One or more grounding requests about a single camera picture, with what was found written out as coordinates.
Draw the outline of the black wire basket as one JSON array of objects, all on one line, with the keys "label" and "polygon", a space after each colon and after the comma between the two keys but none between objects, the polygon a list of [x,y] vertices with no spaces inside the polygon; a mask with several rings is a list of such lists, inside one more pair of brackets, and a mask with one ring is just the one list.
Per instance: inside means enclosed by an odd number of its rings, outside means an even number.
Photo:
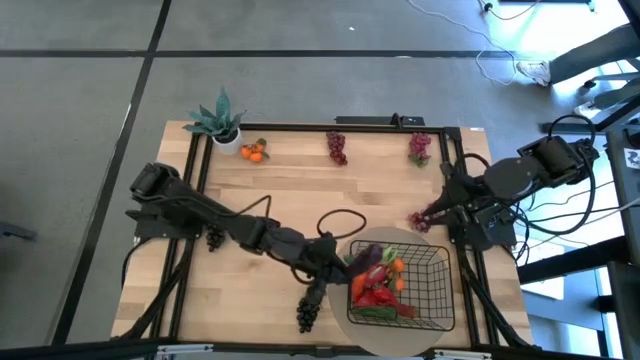
[{"label": "black wire basket", "polygon": [[453,290],[448,251],[439,246],[423,243],[407,244],[397,242],[375,242],[355,240],[349,246],[347,254],[365,250],[370,244],[377,243],[383,250],[388,246],[398,249],[398,257],[404,262],[402,278],[404,289],[393,292],[396,299],[405,305],[415,306],[419,315],[406,318],[397,314],[395,321],[362,317],[352,310],[356,307],[351,299],[350,286],[347,293],[347,319],[358,325],[382,326],[416,330],[448,332],[455,326]]}]

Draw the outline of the pink dragon fruit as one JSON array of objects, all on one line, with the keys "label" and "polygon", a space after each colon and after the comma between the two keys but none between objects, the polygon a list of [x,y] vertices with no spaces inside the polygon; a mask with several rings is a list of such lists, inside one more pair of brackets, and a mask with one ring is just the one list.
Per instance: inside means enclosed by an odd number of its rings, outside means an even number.
[{"label": "pink dragon fruit", "polygon": [[393,246],[386,247],[382,252],[381,260],[367,272],[365,286],[375,288],[390,282],[397,273],[397,259],[398,249]]}]

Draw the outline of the pink grape bunch green leaf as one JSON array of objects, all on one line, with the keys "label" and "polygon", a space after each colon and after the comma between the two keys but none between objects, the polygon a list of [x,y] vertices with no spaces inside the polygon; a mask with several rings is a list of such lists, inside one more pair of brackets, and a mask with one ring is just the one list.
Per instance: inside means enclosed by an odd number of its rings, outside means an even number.
[{"label": "pink grape bunch green leaf", "polygon": [[427,147],[431,144],[431,137],[425,133],[413,133],[409,141],[408,159],[417,167],[425,167],[431,156]]}]

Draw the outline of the green cucumber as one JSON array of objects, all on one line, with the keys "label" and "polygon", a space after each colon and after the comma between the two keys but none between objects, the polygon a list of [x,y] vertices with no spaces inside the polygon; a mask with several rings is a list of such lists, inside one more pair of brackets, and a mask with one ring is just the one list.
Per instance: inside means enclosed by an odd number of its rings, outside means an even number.
[{"label": "green cucumber", "polygon": [[397,319],[397,311],[393,306],[366,306],[355,307],[352,312],[362,317],[370,317],[387,321]]}]

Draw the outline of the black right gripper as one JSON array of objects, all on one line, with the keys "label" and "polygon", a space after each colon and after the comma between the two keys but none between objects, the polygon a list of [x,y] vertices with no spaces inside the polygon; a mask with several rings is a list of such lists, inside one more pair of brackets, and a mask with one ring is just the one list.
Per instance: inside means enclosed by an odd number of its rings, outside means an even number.
[{"label": "black right gripper", "polygon": [[481,233],[475,209],[483,195],[483,175],[470,176],[457,167],[443,167],[442,172],[446,177],[442,193],[420,213],[421,220],[447,221],[450,235]]}]

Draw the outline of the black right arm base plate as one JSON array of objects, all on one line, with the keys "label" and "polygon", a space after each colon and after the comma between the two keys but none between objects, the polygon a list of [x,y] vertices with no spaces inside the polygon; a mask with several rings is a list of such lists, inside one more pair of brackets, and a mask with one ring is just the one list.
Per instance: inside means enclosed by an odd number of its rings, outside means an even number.
[{"label": "black right arm base plate", "polygon": [[448,225],[453,230],[453,238],[463,245],[486,251],[493,246],[516,244],[515,217],[506,210],[484,209],[469,212],[458,209],[449,211],[448,215]]}]

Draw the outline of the person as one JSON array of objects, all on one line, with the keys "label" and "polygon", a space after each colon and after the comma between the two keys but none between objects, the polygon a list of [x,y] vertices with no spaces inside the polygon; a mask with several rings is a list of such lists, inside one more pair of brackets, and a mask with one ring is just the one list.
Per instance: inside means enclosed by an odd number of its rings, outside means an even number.
[{"label": "person", "polygon": [[625,24],[551,61],[518,62],[516,69],[538,85],[548,87],[592,68],[638,57],[640,38],[631,24]]}]

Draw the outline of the black mounting bar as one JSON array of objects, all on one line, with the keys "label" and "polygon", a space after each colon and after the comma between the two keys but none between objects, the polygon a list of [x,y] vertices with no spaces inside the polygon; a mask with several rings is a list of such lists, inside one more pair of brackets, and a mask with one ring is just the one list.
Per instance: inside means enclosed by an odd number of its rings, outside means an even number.
[{"label": "black mounting bar", "polygon": [[390,116],[337,116],[336,124],[346,125],[390,125],[390,126],[424,126],[423,117],[403,116],[394,113]]}]

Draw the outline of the black crossbeam silver brackets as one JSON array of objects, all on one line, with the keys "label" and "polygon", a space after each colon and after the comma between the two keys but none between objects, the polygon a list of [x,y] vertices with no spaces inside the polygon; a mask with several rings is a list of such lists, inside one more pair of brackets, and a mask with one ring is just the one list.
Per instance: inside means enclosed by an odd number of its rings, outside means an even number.
[{"label": "black crossbeam silver brackets", "polygon": [[[0,349],[0,360],[131,360],[150,356],[170,357],[191,353],[256,353],[307,355],[328,359],[337,356],[360,356],[366,350],[355,346],[265,345],[235,343],[179,343],[170,338],[115,339],[102,342],[58,344],[38,347]],[[421,351],[426,360],[619,360],[536,348],[513,348],[478,345],[470,349],[436,347]]]}]

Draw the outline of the black grape bunch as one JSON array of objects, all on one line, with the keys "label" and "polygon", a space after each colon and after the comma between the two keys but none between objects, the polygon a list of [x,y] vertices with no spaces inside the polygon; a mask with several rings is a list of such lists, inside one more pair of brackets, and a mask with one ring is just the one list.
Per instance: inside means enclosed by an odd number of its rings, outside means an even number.
[{"label": "black grape bunch", "polygon": [[220,248],[225,239],[226,232],[222,228],[216,225],[206,226],[206,244],[210,252],[215,252],[218,248]]},{"label": "black grape bunch", "polygon": [[297,322],[301,334],[310,332],[321,310],[321,303],[326,294],[326,284],[317,282],[308,286],[304,296],[298,303]]}]

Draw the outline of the dark red grape bunch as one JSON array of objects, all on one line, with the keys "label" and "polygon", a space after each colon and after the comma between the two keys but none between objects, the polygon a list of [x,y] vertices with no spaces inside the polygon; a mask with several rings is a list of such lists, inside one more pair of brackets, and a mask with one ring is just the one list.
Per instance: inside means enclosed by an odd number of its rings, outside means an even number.
[{"label": "dark red grape bunch", "polygon": [[408,223],[413,231],[428,233],[433,226],[433,215],[426,215],[424,210],[415,211],[408,215]]},{"label": "dark red grape bunch", "polygon": [[344,153],[346,138],[344,135],[332,131],[326,133],[330,158],[338,165],[345,166],[348,161]]}]

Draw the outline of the mandarin cluster with green leaves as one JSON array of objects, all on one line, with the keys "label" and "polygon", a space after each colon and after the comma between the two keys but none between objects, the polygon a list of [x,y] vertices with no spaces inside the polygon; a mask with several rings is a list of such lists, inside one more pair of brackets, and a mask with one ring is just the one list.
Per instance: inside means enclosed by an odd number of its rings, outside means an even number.
[{"label": "mandarin cluster with green leaves", "polygon": [[267,141],[264,138],[259,138],[252,144],[243,145],[240,153],[243,158],[250,162],[261,163],[270,158],[270,155],[266,151],[266,146]]},{"label": "mandarin cluster with green leaves", "polygon": [[405,264],[399,257],[396,257],[388,266],[387,287],[392,291],[399,293],[404,289],[405,283],[402,278],[404,269]]}]

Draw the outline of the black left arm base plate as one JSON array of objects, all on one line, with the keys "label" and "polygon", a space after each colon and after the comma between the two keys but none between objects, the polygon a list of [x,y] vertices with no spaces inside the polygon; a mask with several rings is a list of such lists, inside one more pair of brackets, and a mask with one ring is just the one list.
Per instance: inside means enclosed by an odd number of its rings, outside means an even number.
[{"label": "black left arm base plate", "polygon": [[204,221],[180,200],[158,200],[143,203],[141,208],[125,214],[136,222],[134,235],[151,238],[198,238]]}]

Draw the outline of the dark purple eggplant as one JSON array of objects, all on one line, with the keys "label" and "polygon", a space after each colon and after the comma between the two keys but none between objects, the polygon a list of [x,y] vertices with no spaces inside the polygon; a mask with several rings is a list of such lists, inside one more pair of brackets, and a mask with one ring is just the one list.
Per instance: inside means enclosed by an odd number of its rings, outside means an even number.
[{"label": "dark purple eggplant", "polygon": [[351,277],[355,277],[365,273],[371,266],[378,264],[382,259],[383,248],[377,243],[370,244],[364,252],[364,265],[361,268],[347,267],[347,273]]}]

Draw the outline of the orange carrot with green leaves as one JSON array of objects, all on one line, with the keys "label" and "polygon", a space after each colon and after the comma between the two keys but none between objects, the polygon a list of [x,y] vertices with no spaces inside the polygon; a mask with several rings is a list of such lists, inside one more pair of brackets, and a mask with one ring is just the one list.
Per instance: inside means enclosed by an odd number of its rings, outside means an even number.
[{"label": "orange carrot with green leaves", "polygon": [[[350,254],[346,254],[343,256],[343,260],[346,263],[347,267],[348,267],[348,263],[350,262],[349,260],[349,255]],[[352,302],[355,303],[356,300],[359,298],[360,294],[363,292],[363,290],[365,289],[365,282],[366,282],[366,273],[362,273],[360,275],[357,275],[355,277],[350,277],[351,282],[350,282],[350,291],[351,291],[351,299]]]}]

